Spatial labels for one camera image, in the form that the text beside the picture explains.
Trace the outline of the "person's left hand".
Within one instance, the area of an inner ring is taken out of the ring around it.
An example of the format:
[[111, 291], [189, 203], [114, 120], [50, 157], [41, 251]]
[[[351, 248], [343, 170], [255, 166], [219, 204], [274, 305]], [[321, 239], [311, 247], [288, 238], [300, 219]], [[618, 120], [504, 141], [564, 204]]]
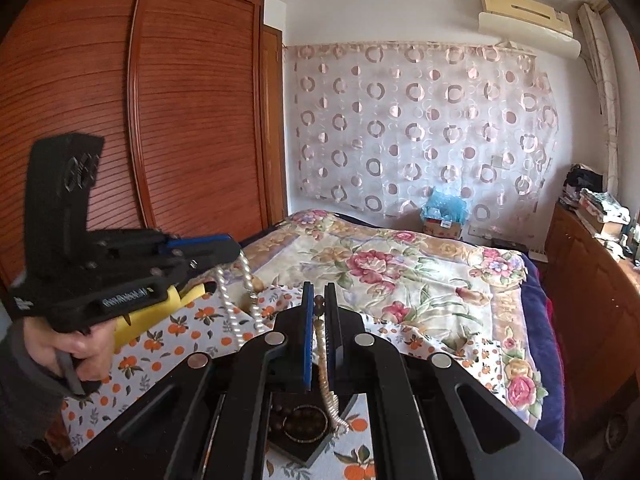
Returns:
[[65, 352], [80, 359], [76, 368], [82, 382], [107, 378], [115, 350], [116, 320], [92, 326], [88, 335], [57, 333], [44, 318], [25, 318], [24, 343], [29, 356], [55, 375], [63, 376], [56, 352]]

